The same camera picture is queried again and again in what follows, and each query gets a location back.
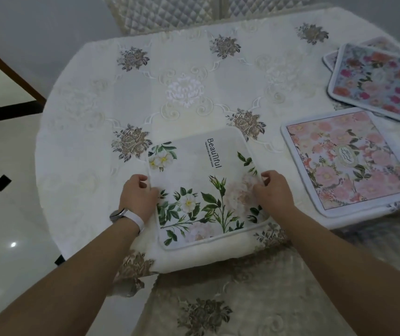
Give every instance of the person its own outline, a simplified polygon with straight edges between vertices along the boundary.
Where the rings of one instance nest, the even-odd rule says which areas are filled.
[[[256,185],[254,195],[285,230],[354,332],[400,335],[400,271],[297,209],[282,175],[266,171],[262,176],[265,184]],[[145,175],[133,175],[125,183],[119,208],[128,208],[147,222],[159,192],[147,188],[145,180]],[[2,311],[0,336],[85,335],[139,231],[125,217],[111,225]]]

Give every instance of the hand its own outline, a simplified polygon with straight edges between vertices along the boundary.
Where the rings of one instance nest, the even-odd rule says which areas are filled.
[[[275,220],[295,209],[292,192],[285,177],[275,170],[265,171],[261,176],[267,177],[264,184],[253,187],[254,195],[262,208]]]
[[[146,223],[155,213],[160,192],[157,187],[149,191],[147,184],[143,183],[145,180],[147,176],[142,174],[134,174],[127,180],[119,199],[119,210],[129,209]]]

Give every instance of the forearm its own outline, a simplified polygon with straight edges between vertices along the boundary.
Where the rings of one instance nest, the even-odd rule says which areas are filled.
[[[0,314],[0,335],[84,335],[139,232],[123,218]]]
[[[277,213],[321,287],[358,335],[400,334],[400,272],[298,209]]]

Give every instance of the floor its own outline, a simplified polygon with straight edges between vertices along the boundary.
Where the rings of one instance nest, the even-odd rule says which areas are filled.
[[[30,101],[0,71],[0,106]],[[0,121],[0,178],[11,182],[0,191],[0,311],[56,268],[60,252],[52,241],[35,185],[35,136],[41,114]],[[155,281],[131,298],[109,297],[88,335],[129,335]]]

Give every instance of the person's left hand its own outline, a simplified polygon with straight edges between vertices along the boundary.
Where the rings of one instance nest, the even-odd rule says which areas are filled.
[[[143,181],[147,176],[143,174],[134,174],[124,184],[121,198],[119,199],[119,210],[129,209],[137,214],[146,223],[150,216],[155,212],[159,190],[153,187],[150,190]]]

